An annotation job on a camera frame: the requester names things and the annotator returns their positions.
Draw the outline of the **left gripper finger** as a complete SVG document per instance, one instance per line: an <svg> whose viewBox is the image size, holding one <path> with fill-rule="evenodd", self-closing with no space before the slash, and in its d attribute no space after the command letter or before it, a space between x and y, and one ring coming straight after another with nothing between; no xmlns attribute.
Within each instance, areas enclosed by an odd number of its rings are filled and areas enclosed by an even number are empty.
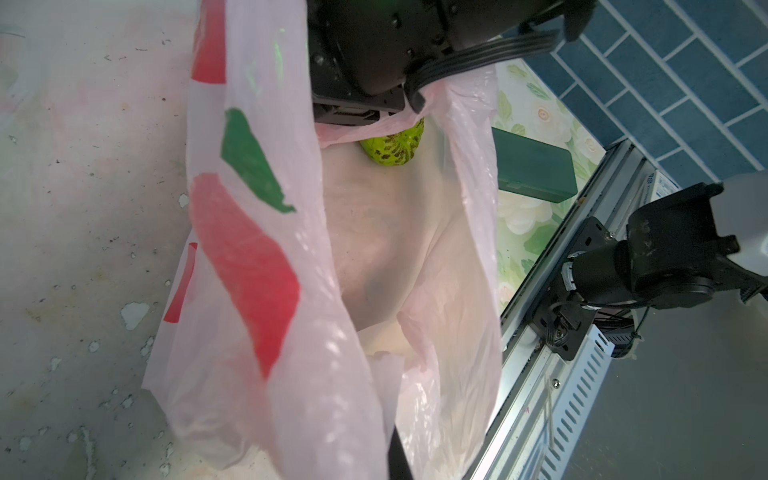
<svg viewBox="0 0 768 480"><path fill-rule="evenodd" d="M397 428L393 430L388 450L388 471L390 480L414 479Z"/></svg>

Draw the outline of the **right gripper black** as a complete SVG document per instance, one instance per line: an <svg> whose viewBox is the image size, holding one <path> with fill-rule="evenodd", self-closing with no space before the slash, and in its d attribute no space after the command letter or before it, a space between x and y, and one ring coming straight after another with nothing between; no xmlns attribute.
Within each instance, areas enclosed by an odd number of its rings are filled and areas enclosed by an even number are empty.
<svg viewBox="0 0 768 480"><path fill-rule="evenodd" d="M314 120L365 126L406 107L409 74L449 49L439 1L307 3Z"/></svg>

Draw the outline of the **pink plastic bag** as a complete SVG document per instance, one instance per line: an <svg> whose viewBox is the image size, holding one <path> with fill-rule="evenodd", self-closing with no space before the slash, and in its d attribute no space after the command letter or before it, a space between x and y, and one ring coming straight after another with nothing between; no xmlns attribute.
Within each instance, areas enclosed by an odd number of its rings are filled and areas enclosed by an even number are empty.
<svg viewBox="0 0 768 480"><path fill-rule="evenodd" d="M284 479L385 479L404 443L417 479L458 479L500 382L495 73L427 90L463 210L398 315L424 355L363 352L342 302L297 1L200 5L187 113L192 231L143 385L212 467L266 452Z"/></svg>

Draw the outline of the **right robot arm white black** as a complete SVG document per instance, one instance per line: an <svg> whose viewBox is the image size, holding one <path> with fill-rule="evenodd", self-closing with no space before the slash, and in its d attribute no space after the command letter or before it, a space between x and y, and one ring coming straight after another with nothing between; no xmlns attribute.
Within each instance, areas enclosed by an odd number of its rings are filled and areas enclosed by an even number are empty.
<svg viewBox="0 0 768 480"><path fill-rule="evenodd" d="M384 134L385 160L403 156L397 123L428 106L427 87L579 38L591 1L311 1L307 5L314 116L330 130ZM736 210L767 190L762 174L699 183L630 216L627 236L561 262L586 308L690 308L718 291L767 290L765 226Z"/></svg>

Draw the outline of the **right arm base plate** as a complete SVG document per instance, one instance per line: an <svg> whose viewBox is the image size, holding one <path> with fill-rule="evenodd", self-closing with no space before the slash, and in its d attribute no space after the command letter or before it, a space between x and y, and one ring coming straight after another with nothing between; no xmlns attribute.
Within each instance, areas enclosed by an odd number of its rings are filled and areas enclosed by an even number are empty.
<svg viewBox="0 0 768 480"><path fill-rule="evenodd" d="M637 307L624 294L613 254L620 242L595 217L587 218L566 244L524 315L544 345L573 360L594 322L629 325Z"/></svg>

